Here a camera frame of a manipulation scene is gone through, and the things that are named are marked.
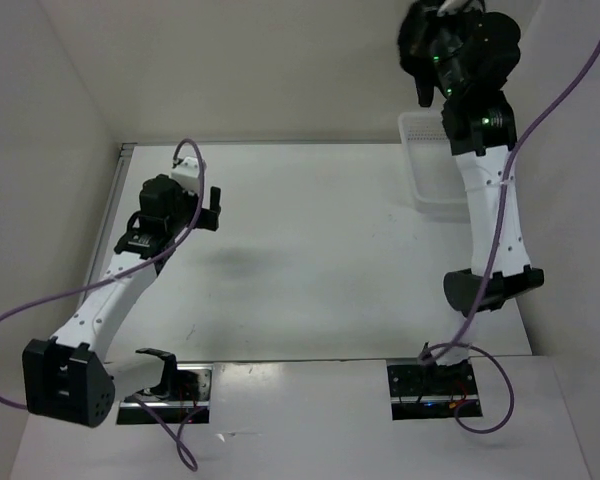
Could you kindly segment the black shorts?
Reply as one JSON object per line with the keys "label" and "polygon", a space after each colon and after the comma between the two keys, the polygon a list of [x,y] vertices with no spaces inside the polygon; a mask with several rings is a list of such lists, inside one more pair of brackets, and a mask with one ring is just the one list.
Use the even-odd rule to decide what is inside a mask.
{"label": "black shorts", "polygon": [[413,77],[424,76],[433,68],[430,45],[440,24],[442,1],[415,1],[400,26],[397,46],[401,68]]}

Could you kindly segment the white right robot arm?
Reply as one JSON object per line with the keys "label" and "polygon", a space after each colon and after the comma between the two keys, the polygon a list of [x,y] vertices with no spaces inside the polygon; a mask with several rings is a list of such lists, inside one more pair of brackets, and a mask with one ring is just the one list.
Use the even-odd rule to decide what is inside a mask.
{"label": "white right robot arm", "polygon": [[467,2],[451,12],[442,1],[414,4],[400,34],[400,62],[413,76],[418,103],[442,94],[442,126],[461,174],[469,210],[469,268],[443,280],[447,302],[464,317],[441,351],[459,346],[477,313],[544,283],[526,251],[515,191],[520,142],[503,87],[520,60],[520,28],[511,17]]}

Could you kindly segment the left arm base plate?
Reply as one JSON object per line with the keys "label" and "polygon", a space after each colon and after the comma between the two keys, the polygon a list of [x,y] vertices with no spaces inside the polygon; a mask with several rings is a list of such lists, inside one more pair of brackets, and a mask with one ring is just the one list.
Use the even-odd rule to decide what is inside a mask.
{"label": "left arm base plate", "polygon": [[175,375],[165,381],[161,380],[163,367],[161,361],[147,362],[114,377],[117,425],[156,424],[136,402],[135,395],[168,425],[180,424],[188,415],[188,424],[209,423],[214,366],[179,362]]}

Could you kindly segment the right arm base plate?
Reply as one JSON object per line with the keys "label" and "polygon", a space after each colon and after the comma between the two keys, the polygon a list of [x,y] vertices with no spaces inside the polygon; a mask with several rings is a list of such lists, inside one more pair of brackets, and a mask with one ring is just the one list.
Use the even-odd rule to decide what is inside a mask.
{"label": "right arm base plate", "polygon": [[386,365],[394,421],[482,417],[474,371],[468,360],[422,367],[413,359]]}

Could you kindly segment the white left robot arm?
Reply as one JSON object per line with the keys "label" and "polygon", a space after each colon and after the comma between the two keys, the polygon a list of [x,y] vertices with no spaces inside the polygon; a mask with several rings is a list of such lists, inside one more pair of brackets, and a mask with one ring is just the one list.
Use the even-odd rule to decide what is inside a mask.
{"label": "white left robot arm", "polygon": [[123,321],[187,234],[219,227],[221,191],[210,188],[204,207],[206,191],[202,173],[174,171],[143,183],[103,286],[49,339],[30,341],[22,353],[29,413],[90,428],[105,420],[122,381],[104,360]]}

